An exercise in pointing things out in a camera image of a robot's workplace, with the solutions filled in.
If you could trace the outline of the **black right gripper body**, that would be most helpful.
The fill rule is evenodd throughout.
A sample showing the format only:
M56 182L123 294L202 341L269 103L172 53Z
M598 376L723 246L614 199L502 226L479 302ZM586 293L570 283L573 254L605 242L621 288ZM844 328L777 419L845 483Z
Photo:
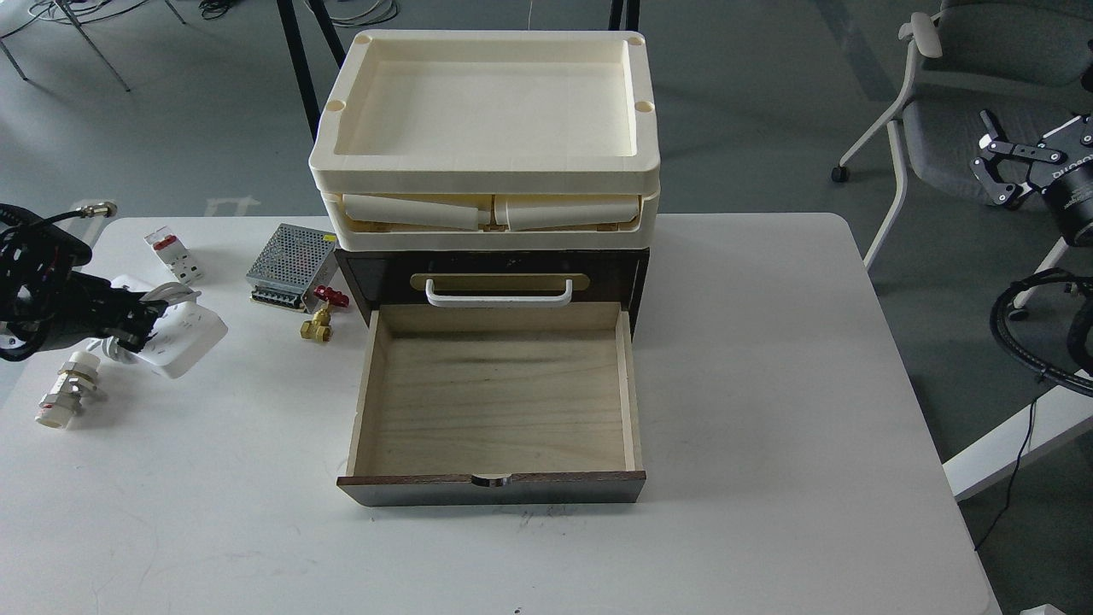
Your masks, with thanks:
M1045 159L1030 166L1029 184L1049 206L1063 241L1074 248L1092 245L1092 147L1090 116L1076 116L1037 143L1039 150L1053 150Z

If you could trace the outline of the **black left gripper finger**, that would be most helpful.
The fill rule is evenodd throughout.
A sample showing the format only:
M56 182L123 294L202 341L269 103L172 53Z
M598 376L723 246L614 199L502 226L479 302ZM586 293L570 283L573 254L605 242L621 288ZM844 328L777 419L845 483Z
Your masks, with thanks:
M114 340L129 353L141 353L154 335L160 318L121 318L114 323Z
M166 314L184 301L184 289L120 289L122 314Z

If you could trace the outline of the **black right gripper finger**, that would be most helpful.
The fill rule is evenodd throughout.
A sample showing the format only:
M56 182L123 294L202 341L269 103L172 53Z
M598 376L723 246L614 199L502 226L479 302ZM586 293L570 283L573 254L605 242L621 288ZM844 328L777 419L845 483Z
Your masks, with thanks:
M1022 184L1004 182L998 172L1000 159L1018 159L1026 164L1024 178L1027 178L1032 164L1036 162L1034 157L1025 155L976 156L975 159L972 159L969 167L973 175L979 180L987 196L991 199L992 206L1019 208L1023 205L1029 196L1042 194L1043 188L1033 187L1027 180L1024 180Z
M982 139L979 151L979 163L986 165L996 157L1008 157L1008 159L1024 159L1030 162L1045 162L1049 164L1063 163L1063 152L1043 147L1039 145L1027 145L1021 143L1010 143L1004 137L1003 129L997 122L997 118L989 109L982 109L980 120L986 128L986 135Z

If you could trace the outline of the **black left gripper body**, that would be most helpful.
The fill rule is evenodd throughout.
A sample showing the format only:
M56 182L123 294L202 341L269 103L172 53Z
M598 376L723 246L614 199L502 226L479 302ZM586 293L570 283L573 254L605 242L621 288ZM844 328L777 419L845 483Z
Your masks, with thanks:
M137 314L120 311L120 289L110 281L80 273L67 281L56 310L35 331L17 326L19 351L69 348L87 338L114 338L114 323Z

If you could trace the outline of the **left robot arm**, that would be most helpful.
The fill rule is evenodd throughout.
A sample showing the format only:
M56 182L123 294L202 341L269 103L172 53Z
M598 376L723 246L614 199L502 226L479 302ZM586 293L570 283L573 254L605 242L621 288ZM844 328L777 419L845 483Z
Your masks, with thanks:
M39 351L69 348L87 338L114 338L130 353L145 347L153 327L177 299L168 293L113 287L105 277L80 272L92 249L57 226L63 220L115 214L111 202L93 202L48 218L4 203L4 360L26 360Z

